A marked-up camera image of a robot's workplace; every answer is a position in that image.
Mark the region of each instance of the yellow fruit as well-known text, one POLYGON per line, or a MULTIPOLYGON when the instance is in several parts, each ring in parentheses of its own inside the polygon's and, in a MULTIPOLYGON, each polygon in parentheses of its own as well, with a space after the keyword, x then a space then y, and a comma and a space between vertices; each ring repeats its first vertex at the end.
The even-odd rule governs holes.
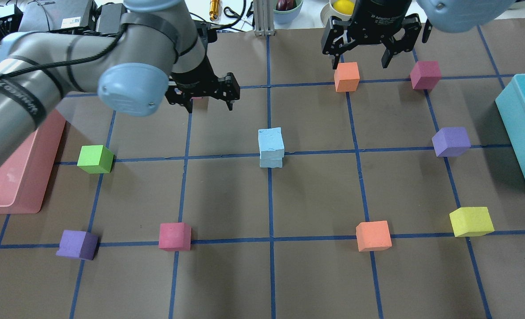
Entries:
POLYGON ((335 10, 347 16, 351 16, 353 14, 354 7, 355 7, 355 4, 349 0, 337 0, 333 4, 333 8, 335 10))

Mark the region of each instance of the gold cylinder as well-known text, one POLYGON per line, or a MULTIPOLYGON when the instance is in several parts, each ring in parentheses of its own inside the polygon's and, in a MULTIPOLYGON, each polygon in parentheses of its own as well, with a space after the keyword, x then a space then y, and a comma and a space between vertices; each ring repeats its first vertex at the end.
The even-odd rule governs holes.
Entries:
POLYGON ((212 0, 209 5, 209 19, 211 21, 219 17, 219 0, 212 0))

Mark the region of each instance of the pink bin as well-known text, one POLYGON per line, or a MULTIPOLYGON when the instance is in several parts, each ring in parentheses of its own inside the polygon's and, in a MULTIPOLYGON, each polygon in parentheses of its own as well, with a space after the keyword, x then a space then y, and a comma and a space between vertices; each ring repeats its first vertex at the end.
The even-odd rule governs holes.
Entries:
POLYGON ((0 214, 40 211, 65 124, 54 110, 0 167, 0 214))

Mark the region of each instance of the robotic arm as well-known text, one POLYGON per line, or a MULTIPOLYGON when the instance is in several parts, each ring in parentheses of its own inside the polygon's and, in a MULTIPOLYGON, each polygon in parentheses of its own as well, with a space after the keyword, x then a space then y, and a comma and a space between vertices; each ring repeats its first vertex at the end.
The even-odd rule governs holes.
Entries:
POLYGON ((0 165, 70 91, 97 92, 135 116, 153 113, 165 96, 189 112, 195 96, 223 99, 232 109, 240 87, 232 73, 214 75, 184 0, 125 0, 125 6, 131 12, 115 38, 17 32, 3 40, 0 165))
MULTIPOLYGON (((422 24, 418 14, 406 16, 412 0, 356 0, 348 21, 331 16, 321 39, 322 53, 329 55, 332 66, 342 53, 363 44, 383 44, 381 59, 388 67, 393 56, 410 52, 420 34, 422 24), (404 29, 404 35, 395 34, 404 29)), ((477 24, 485 24, 505 12, 515 0, 417 0, 426 12, 422 42, 426 43, 432 26, 444 32, 465 32, 477 24)))

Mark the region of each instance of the grid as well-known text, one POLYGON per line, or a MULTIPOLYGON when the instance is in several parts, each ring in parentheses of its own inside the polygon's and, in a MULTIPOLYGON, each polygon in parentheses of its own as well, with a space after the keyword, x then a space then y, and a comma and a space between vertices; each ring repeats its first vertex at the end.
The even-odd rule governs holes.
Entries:
MULTIPOLYGON (((495 75, 468 75, 468 76, 453 76, 453 77, 443 77, 443 81, 446 80, 454 80, 454 79, 479 79, 479 78, 496 78, 501 87, 504 88, 504 82, 502 79, 507 77, 512 77, 513 74, 500 74, 498 71, 498 67, 496 66, 495 60, 491 54, 491 51, 489 49, 489 46, 486 42, 486 39, 484 38, 483 32, 481 30, 481 27, 477 27, 477 31, 479 33, 479 36, 481 37, 481 41, 483 42, 485 49, 487 51, 488 57, 492 63, 492 66, 495 70, 495 75)), ((415 51, 413 51, 413 57, 415 61, 418 61, 417 54, 415 51)), ((296 86, 322 86, 322 85, 333 85, 333 82, 311 82, 311 83, 281 83, 281 84, 271 84, 271 64, 270 64, 270 38, 266 37, 266 78, 267 82, 266 85, 250 85, 250 86, 243 86, 242 89, 266 89, 266 95, 267 95, 267 128, 271 128, 272 125, 272 118, 271 118, 271 105, 272 105, 272 94, 271 89, 275 87, 296 87, 296 86)), ((365 79, 362 80, 361 84, 366 83, 383 83, 383 82, 406 82, 410 81, 410 79, 407 78, 395 78, 395 79, 365 79)), ((427 105, 429 108, 429 112, 431 115, 431 118, 433 120, 433 125, 435 132, 439 130, 439 124, 436 119, 436 115, 434 112, 434 109, 432 107, 431 103, 431 95, 429 91, 424 91, 424 95, 427 101, 427 105)), ((94 96, 92 94, 77 94, 77 95, 71 95, 68 98, 73 97, 87 97, 87 96, 94 96)), ((363 203, 363 209, 364 209, 364 220, 368 222, 370 220, 370 216, 368 215, 368 201, 367 201, 367 193, 366 193, 366 187, 364 183, 364 176, 361 166, 361 159, 360 156, 363 153, 370 153, 370 152, 413 152, 413 151, 430 151, 433 150, 433 147, 392 147, 392 148, 360 148, 358 144, 358 136, 356 134, 356 125, 353 120, 353 108, 352 108, 352 102, 350 99, 349 93, 346 93, 346 103, 347 103, 347 111, 349 113, 349 121, 350 121, 350 128, 351 128, 351 134, 352 134, 352 141, 353 141, 353 149, 334 149, 334 150, 321 150, 321 151, 299 151, 299 152, 285 152, 285 155, 287 157, 290 156, 305 156, 305 155, 313 155, 313 154, 354 154, 356 158, 356 166, 357 166, 357 172, 358 172, 358 180, 360 183, 360 196, 362 198, 363 203)), ((106 146, 109 147, 111 137, 113 134, 114 126, 115 126, 115 117, 116 112, 113 111, 110 125, 109 125, 109 131, 108 136, 106 140, 106 146)), ((240 153, 240 154, 217 154, 217 155, 204 155, 204 156, 191 156, 189 153, 190 149, 190 136, 192 134, 192 120, 193 115, 190 114, 188 116, 188 122, 187 122, 187 132, 186 132, 186 143, 185 143, 185 155, 183 157, 142 157, 142 158, 115 158, 115 163, 122 163, 122 162, 155 162, 155 161, 183 161, 184 167, 183 167, 183 175, 181 180, 181 191, 180 191, 180 203, 179 203, 179 214, 178 214, 178 222, 185 221, 184 218, 184 198, 185 198, 185 190, 186 190, 186 176, 188 175, 188 163, 189 161, 194 160, 209 160, 209 159, 216 159, 216 158, 240 158, 240 157, 257 157, 259 156, 258 153, 240 153)), ((481 149, 481 148, 510 148, 511 146, 509 144, 491 144, 491 145, 474 145, 472 146, 473 149, 481 149)), ((457 188, 455 186, 455 181, 453 177, 453 173, 451 170, 450 162, 447 158, 443 159, 445 162, 445 167, 447 169, 447 176, 449 177, 450 187, 453 192, 453 196, 455 199, 455 203, 457 207, 461 206, 461 201, 458 195, 457 188)), ((70 166, 70 165, 76 165, 76 162, 58 162, 56 165, 64 165, 64 166, 70 166)), ((96 192, 94 195, 94 202, 90 214, 90 219, 88 221, 87 231, 91 232, 94 224, 94 218, 96 214, 96 210, 98 207, 98 201, 101 191, 101 186, 103 182, 103 174, 100 174, 98 178, 98 183, 96 187, 96 192)), ((289 237, 276 237, 274 235, 274 214, 273 214, 273 172, 271 169, 268 169, 268 204, 269 204, 269 211, 268 211, 268 222, 269 222, 269 235, 268 237, 245 237, 245 238, 225 238, 225 239, 212 239, 212 240, 193 240, 192 244, 194 245, 208 245, 208 244, 231 244, 231 243, 242 243, 242 242, 268 242, 269 243, 269 256, 270 256, 270 302, 271 305, 269 305, 271 309, 271 317, 275 319, 277 317, 277 310, 276 310, 276 294, 275 294, 275 261, 274 261, 274 243, 275 242, 288 242, 288 241, 353 241, 355 240, 355 236, 289 236, 289 237)), ((11 218, 10 215, 7 215, 2 227, 2 230, 0 232, 0 249, 32 249, 32 248, 57 248, 59 245, 56 243, 49 243, 49 244, 2 244, 3 238, 5 236, 5 232, 7 229, 7 225, 9 223, 9 219, 11 218)), ((525 235, 525 230, 497 230, 496 232, 493 232, 492 234, 489 234, 490 236, 505 236, 505 235, 525 235)), ((453 237, 453 233, 397 233, 397 234, 391 234, 391 238, 393 239, 402 239, 402 238, 435 238, 435 237, 453 237)), ((479 274, 478 264, 477 264, 477 258, 474 253, 474 249, 471 244, 471 240, 469 237, 465 238, 467 249, 469 251, 471 263, 473 266, 473 272, 475 274, 475 278, 477 281, 477 286, 479 288, 479 293, 481 295, 481 303, 483 305, 485 315, 487 318, 492 317, 492 309, 490 309, 487 298, 484 290, 484 286, 482 284, 481 276, 479 274)), ((99 244, 100 247, 117 247, 117 246, 155 246, 157 245, 157 241, 133 241, 133 242, 101 242, 99 244)), ((376 255, 374 252, 369 253, 370 256, 370 265, 371 265, 371 272, 372 272, 372 280, 375 290, 375 297, 376 297, 376 306, 378 310, 378 317, 380 319, 384 318, 384 312, 383 312, 383 305, 382 305, 382 291, 380 290, 380 284, 379 284, 379 275, 377 272, 377 266, 376 266, 376 255)), ((174 259, 173 259, 173 273, 172 273, 172 285, 171 285, 171 298, 169 301, 169 308, 168 308, 168 317, 171 319, 174 317, 174 308, 175 308, 175 299, 176 299, 176 291, 177 291, 177 278, 178 278, 178 268, 179 268, 179 253, 175 252, 174 259)), ((76 280, 76 285, 74 288, 74 296, 71 303, 71 311, 70 311, 70 318, 74 318, 74 314, 76 311, 76 304, 78 300, 78 294, 80 290, 80 285, 82 283, 82 277, 84 273, 84 266, 85 262, 81 261, 78 269, 78 276, 76 280)))

